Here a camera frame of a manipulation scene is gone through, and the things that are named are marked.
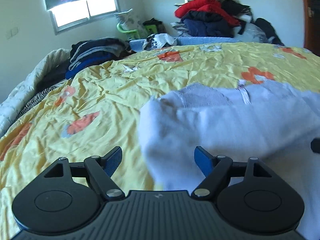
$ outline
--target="pile of clothes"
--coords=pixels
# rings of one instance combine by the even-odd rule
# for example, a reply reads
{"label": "pile of clothes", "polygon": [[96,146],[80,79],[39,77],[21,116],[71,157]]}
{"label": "pile of clothes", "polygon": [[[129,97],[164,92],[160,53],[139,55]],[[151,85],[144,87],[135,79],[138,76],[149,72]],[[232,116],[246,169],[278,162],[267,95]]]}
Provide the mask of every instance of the pile of clothes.
{"label": "pile of clothes", "polygon": [[133,53],[126,41],[116,38],[81,41],[72,45],[70,57],[64,57],[36,84],[34,96],[21,108],[15,120],[39,104],[49,92],[74,78],[79,71],[110,60],[120,60]]}
{"label": "pile of clothes", "polygon": [[130,55],[129,44],[117,38],[81,41],[72,45],[70,58],[52,69],[37,85],[37,90],[74,78],[76,74],[90,66],[100,65],[109,60],[120,60]]}
{"label": "pile of clothes", "polygon": [[259,18],[253,21],[250,6],[233,0],[185,0],[176,4],[175,16],[180,22],[171,23],[180,37],[227,37],[244,42],[283,43],[272,25]]}

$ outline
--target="pillow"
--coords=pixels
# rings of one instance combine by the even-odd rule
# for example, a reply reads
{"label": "pillow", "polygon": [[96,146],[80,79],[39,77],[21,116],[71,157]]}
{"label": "pillow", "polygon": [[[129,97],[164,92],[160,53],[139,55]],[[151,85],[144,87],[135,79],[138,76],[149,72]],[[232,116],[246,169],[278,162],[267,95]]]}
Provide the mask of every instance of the pillow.
{"label": "pillow", "polygon": [[178,32],[178,37],[191,37],[187,25],[182,22],[170,23],[172,28]]}
{"label": "pillow", "polygon": [[145,29],[139,17],[134,13],[133,9],[127,12],[115,13],[121,27],[125,31],[138,30],[140,38],[145,39],[149,36],[149,32]]}

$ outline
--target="white blanket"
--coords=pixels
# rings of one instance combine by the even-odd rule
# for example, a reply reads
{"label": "white blanket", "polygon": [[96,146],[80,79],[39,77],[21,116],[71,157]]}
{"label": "white blanket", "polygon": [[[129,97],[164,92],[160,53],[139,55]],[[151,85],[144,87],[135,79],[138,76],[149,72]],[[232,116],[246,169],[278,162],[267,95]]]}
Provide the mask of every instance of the white blanket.
{"label": "white blanket", "polygon": [[150,100],[141,109],[139,141],[151,175],[165,190],[190,193],[204,179],[194,149],[246,162],[258,157],[305,202],[298,231],[320,239],[320,155],[310,150],[320,136],[320,95],[265,81],[236,89],[193,84]]}
{"label": "white blanket", "polygon": [[0,138],[13,124],[20,110],[35,95],[36,85],[53,68],[70,57],[70,50],[58,49],[42,59],[34,70],[0,104]]}

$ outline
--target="wooden door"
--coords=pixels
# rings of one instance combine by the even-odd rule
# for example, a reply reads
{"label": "wooden door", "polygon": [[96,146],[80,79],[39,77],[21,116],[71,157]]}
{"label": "wooden door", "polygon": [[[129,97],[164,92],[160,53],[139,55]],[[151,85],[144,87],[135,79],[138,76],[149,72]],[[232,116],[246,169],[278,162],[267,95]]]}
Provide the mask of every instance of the wooden door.
{"label": "wooden door", "polygon": [[303,0],[305,11],[304,47],[320,56],[320,0]]}

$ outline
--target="door hinge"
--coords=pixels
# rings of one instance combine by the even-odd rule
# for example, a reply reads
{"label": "door hinge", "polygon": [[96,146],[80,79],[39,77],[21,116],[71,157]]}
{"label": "door hinge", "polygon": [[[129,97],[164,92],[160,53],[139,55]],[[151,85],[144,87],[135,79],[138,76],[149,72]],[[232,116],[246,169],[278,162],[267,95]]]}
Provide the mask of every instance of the door hinge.
{"label": "door hinge", "polygon": [[315,11],[311,10],[311,8],[308,7],[308,14],[309,14],[309,17],[312,18],[315,16]]}

